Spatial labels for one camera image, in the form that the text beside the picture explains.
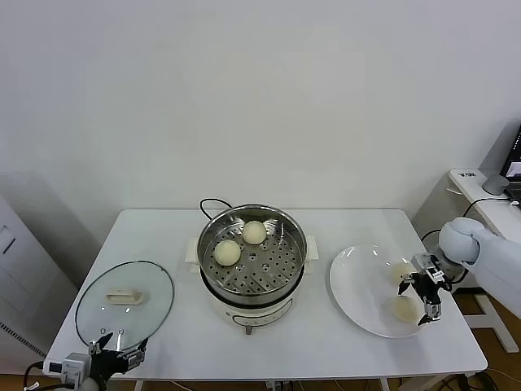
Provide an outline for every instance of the power cord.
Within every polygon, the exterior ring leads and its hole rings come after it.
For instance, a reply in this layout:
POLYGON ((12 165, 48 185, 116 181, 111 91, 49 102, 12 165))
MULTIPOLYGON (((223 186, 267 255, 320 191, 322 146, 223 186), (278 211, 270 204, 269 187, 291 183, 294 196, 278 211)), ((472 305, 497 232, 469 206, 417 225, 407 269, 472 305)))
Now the power cord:
POLYGON ((512 200, 511 198, 480 198, 476 201, 473 201, 469 205, 469 207, 466 209, 465 213, 463 214, 463 217, 466 217, 466 215, 471 211, 472 207, 481 201, 510 201, 510 202, 515 202, 515 203, 517 203, 517 205, 519 205, 518 201, 512 200))
POLYGON ((443 379, 441 381, 441 387, 439 387, 437 391, 441 391, 443 389, 455 391, 455 389, 450 385, 455 380, 457 381, 458 389, 460 391, 471 391, 473 389, 478 391, 499 391, 496 382, 486 372, 476 373, 473 377, 479 381, 482 387, 475 387, 473 385, 470 385, 469 380, 466 378, 465 375, 455 375, 447 380, 443 379))
MULTIPOLYGON (((33 369, 43 369, 43 361, 33 362, 31 365, 27 367, 24 373, 24 391, 28 389, 27 383, 29 378, 29 372, 33 369)), ((72 384, 52 384, 52 385, 44 385, 42 387, 36 387, 35 389, 31 389, 31 391, 46 391, 48 389, 74 389, 74 385, 72 384)))
POLYGON ((468 274, 469 274, 469 270, 465 269, 465 271, 463 272, 462 276, 459 279, 457 279, 456 281, 452 280, 450 283, 452 283, 452 284, 461 283, 461 281, 463 281, 465 279, 466 275, 468 275, 468 274))
POLYGON ((184 385, 179 384, 177 381, 173 381, 172 383, 174 383, 180 389, 184 389, 185 391, 194 391, 193 389, 189 389, 188 387, 185 387, 184 385))
POLYGON ((28 382, 28 378, 29 378, 29 372, 33 369, 33 368, 37 368, 37 369, 43 369, 43 361, 36 361, 36 362, 33 362, 31 365, 29 365, 27 367, 27 369, 25 370, 25 373, 24 373, 24 390, 27 388, 27 382, 28 382))
POLYGON ((424 236, 422 236, 422 241, 425 240, 425 238, 427 238, 429 235, 431 234, 434 234, 436 232, 440 232, 441 230, 432 230, 432 231, 428 231, 424 236))
POLYGON ((33 389, 32 391, 46 391, 49 389, 74 389, 74 385, 72 385, 72 384, 52 384, 52 385, 45 385, 43 387, 38 387, 37 389, 33 389))
POLYGON ((226 205, 228 208, 232 208, 232 206, 230 204, 228 204, 226 201, 224 200, 221 200, 220 198, 203 198, 200 202, 199 202, 199 209, 201 209, 201 212, 204 213, 204 216, 208 217, 208 220, 212 220, 212 217, 206 212, 206 210, 204 210, 204 207, 203 207, 203 204, 207 201, 215 201, 215 202, 220 202, 221 204, 224 204, 226 205))
POLYGON ((340 385, 340 383, 336 380, 333 380, 336 384, 336 386, 340 389, 340 391, 345 391, 345 389, 342 388, 342 386, 340 385))
POLYGON ((515 377, 512 377, 510 375, 507 375, 505 372, 498 371, 497 369, 494 369, 494 368, 488 368, 487 371, 497 372, 500 375, 503 375, 504 377, 506 377, 506 378, 508 378, 508 379, 510 379, 512 381, 515 381, 516 383, 520 383, 521 384, 521 380, 516 379, 515 377))

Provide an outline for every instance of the table leg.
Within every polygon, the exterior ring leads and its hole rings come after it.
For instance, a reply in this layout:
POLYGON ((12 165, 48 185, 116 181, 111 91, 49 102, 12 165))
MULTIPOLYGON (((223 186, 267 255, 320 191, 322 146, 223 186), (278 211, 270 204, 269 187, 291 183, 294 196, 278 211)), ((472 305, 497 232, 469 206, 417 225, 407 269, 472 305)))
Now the table leg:
POLYGON ((492 328, 507 353, 518 353, 519 347, 487 295, 474 295, 474 298, 483 314, 465 315, 466 324, 470 328, 492 328))
POLYGON ((271 389, 272 391, 281 391, 282 390, 282 382, 276 380, 267 380, 266 388, 271 389))
POLYGON ((143 380, 137 380, 136 385, 134 386, 134 391, 142 391, 143 388, 143 380))
POLYGON ((398 387, 398 391, 427 391, 434 384, 441 382, 445 377, 447 377, 447 375, 414 377, 398 387))
POLYGON ((387 382, 387 377, 382 377, 380 379, 380 385, 382 386, 382 391, 391 391, 389 383, 387 382))

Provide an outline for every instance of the white plate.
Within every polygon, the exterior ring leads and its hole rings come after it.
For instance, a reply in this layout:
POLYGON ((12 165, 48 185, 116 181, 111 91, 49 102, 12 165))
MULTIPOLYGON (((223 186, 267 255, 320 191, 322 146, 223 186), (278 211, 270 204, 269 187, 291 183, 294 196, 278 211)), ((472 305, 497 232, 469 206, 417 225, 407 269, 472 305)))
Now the white plate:
POLYGON ((385 247, 363 244, 346 248, 331 264, 329 280, 336 302, 354 323, 378 336, 405 338, 421 330, 417 324, 423 303, 412 287, 404 296, 412 297, 418 307, 416 323, 403 323, 392 313, 398 287, 391 268, 400 262, 407 260, 385 247))

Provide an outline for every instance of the white table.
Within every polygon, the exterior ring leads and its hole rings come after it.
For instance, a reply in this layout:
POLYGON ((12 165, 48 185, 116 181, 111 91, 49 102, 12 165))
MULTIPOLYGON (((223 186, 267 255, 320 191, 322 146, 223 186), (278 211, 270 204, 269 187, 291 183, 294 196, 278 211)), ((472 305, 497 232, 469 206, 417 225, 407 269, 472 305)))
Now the white table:
MULTIPOLYGON (((487 176, 478 169, 451 169, 449 178, 469 202, 482 198, 508 198, 506 194, 490 195, 483 190, 487 176)), ((521 209, 518 206, 507 201, 481 201, 474 208, 493 231, 505 239, 521 243, 521 209)), ((518 353, 519 347, 488 297, 475 295, 475 299, 483 314, 467 315, 468 325, 471 328, 492 328, 508 353, 518 353)))
MULTIPOLYGON (((487 361, 452 296, 441 292, 443 317, 416 336, 387 339, 359 328, 333 304, 326 272, 353 244, 380 244, 411 258, 424 248, 400 210, 289 210, 317 241, 320 261, 303 277, 282 319, 246 336, 214 313, 200 276, 183 260, 206 217, 199 210, 126 210, 120 214, 70 309, 49 355, 60 362, 86 352, 74 312, 104 271, 129 260, 161 264, 173 277, 173 308, 149 340, 146 361, 124 377, 138 380, 312 380, 446 376, 482 371, 487 361)), ((403 389, 414 380, 405 383, 403 389)))

